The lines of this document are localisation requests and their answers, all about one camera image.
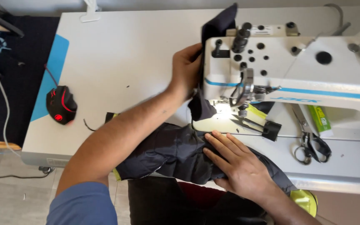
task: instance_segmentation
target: hand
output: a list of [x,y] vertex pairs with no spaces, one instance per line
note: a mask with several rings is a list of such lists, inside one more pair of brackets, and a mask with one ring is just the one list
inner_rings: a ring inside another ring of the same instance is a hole
[[212,134],[205,134],[205,138],[228,161],[204,148],[204,153],[228,177],[215,179],[218,186],[257,204],[263,203],[268,195],[279,193],[280,188],[273,182],[265,165],[247,146],[231,134],[224,136],[217,130]]
[[175,90],[184,100],[191,97],[190,94],[197,87],[201,55],[194,61],[192,59],[201,49],[202,44],[198,43],[173,55],[172,81],[168,86],[168,90]]

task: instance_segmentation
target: white cable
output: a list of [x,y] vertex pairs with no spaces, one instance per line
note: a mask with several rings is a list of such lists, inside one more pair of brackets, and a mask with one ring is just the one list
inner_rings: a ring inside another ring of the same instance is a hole
[[7,126],[7,121],[9,120],[9,115],[10,115],[10,108],[9,108],[9,102],[7,100],[7,96],[5,94],[5,90],[3,88],[3,85],[1,84],[1,81],[0,81],[0,88],[1,88],[1,92],[3,93],[3,96],[4,96],[4,99],[5,99],[5,103],[6,103],[6,111],[7,111],[7,114],[6,114],[6,120],[5,120],[5,125],[4,125],[4,130],[3,130],[3,136],[4,136],[4,141],[5,141],[5,144],[6,144],[6,147],[11,150],[13,153],[15,153],[15,155],[19,156],[20,155],[15,152],[8,144],[7,142],[7,139],[6,139],[6,126]]

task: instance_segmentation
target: dark pants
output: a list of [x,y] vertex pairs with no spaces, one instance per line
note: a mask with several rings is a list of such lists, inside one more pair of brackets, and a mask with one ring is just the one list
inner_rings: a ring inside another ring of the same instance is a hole
[[132,225],[266,224],[256,203],[227,192],[211,209],[200,210],[185,196],[176,179],[147,176],[128,182]]

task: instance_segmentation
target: red fabric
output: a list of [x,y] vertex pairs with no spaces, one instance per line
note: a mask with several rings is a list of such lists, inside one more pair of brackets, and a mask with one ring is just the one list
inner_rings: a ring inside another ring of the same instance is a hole
[[178,182],[188,200],[194,203],[199,209],[210,209],[216,205],[219,199],[226,194],[214,188],[201,187],[186,182]]

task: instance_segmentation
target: blue stripe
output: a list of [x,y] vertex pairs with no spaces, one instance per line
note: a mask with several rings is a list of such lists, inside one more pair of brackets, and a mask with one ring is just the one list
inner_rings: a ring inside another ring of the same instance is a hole
[[[48,57],[47,67],[51,71],[51,74],[54,76],[58,84],[68,48],[69,41],[56,34],[50,51],[50,56]],[[41,81],[41,86],[38,91],[36,104],[34,105],[30,122],[48,115],[46,97],[47,93],[53,88],[56,88],[54,81],[48,72],[44,71],[43,80]]]
[[[234,87],[237,83],[218,83],[212,82],[205,78],[205,81],[210,85],[216,86],[227,86]],[[278,91],[287,91],[287,92],[295,92],[295,93],[303,93],[303,94],[311,94],[311,95],[327,95],[327,96],[335,96],[335,97],[344,97],[344,98],[352,98],[352,99],[360,99],[360,94],[354,93],[343,93],[343,92],[335,92],[335,91],[323,91],[323,90],[306,90],[306,89],[292,89],[292,88],[282,88]]]

